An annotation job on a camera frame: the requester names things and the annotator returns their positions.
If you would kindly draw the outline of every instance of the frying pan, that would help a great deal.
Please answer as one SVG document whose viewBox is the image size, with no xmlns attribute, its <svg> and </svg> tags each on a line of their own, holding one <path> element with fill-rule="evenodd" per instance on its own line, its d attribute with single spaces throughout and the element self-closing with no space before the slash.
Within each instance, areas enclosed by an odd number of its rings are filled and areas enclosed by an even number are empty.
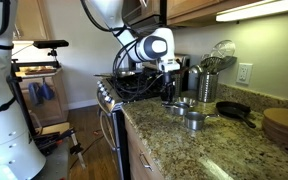
<svg viewBox="0 0 288 180">
<path fill-rule="evenodd" d="M 254 123 L 246 118 L 251 112 L 251 108 L 248 106 L 230 101 L 221 101 L 216 103 L 216 109 L 224 116 L 243 120 L 250 128 L 256 127 Z"/>
</svg>

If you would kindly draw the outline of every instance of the backsplash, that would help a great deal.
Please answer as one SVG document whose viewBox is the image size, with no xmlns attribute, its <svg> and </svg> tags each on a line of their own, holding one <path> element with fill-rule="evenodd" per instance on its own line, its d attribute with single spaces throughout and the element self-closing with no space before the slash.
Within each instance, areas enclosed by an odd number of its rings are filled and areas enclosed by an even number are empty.
<svg viewBox="0 0 288 180">
<path fill-rule="evenodd" d="M 219 83 L 217 98 L 250 106 L 262 113 L 267 108 L 288 108 L 288 100 Z"/>
</svg>

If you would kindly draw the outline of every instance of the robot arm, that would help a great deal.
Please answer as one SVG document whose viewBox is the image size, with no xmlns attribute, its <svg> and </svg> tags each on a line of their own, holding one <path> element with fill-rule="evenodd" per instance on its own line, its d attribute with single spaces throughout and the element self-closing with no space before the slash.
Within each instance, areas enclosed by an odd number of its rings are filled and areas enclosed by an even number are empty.
<svg viewBox="0 0 288 180">
<path fill-rule="evenodd" d="M 168 28 L 159 28 L 151 35 L 137 39 L 133 37 L 130 29 L 122 20 L 123 0 L 89 0 L 89 2 L 95 7 L 109 29 L 121 28 L 119 31 L 112 31 L 112 33 L 126 48 L 130 58 L 134 62 L 140 63 L 160 59 L 159 70 L 163 72 L 164 77 L 162 100 L 167 102 L 172 101 L 173 82 L 171 71 L 180 68 L 179 64 L 174 60 L 172 31 Z"/>
</svg>

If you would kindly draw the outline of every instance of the white wall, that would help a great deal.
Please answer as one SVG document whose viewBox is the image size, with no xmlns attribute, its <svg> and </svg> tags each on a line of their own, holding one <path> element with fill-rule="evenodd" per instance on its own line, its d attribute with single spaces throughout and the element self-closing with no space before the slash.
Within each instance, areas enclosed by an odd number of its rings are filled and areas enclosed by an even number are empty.
<svg viewBox="0 0 288 180">
<path fill-rule="evenodd" d="M 64 39 L 68 47 L 57 48 L 57 59 L 63 69 L 63 81 L 69 107 L 96 104 L 96 82 L 93 74 L 111 72 L 120 45 L 110 34 L 96 29 L 88 20 L 79 0 L 44 1 L 53 39 Z M 14 52 L 26 45 L 16 45 Z M 13 58 L 20 61 L 51 61 L 50 49 L 31 46 Z"/>
<path fill-rule="evenodd" d="M 179 29 L 174 30 L 174 36 L 176 52 L 190 54 L 191 65 L 199 64 L 200 57 L 218 42 L 232 40 L 238 62 L 220 72 L 219 82 L 288 99 L 288 14 L 239 24 Z M 246 86 L 235 82 L 240 62 L 253 64 L 250 84 Z M 190 88 L 194 89 L 192 77 L 190 75 Z"/>
</svg>

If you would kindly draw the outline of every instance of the under-cabinet light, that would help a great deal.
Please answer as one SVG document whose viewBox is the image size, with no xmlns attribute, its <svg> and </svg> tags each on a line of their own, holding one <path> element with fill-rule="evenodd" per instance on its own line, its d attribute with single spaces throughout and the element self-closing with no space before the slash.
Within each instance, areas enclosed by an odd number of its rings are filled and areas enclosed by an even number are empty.
<svg viewBox="0 0 288 180">
<path fill-rule="evenodd" d="M 236 21 L 288 11 L 288 0 L 264 0 L 217 14 L 216 21 Z"/>
</svg>

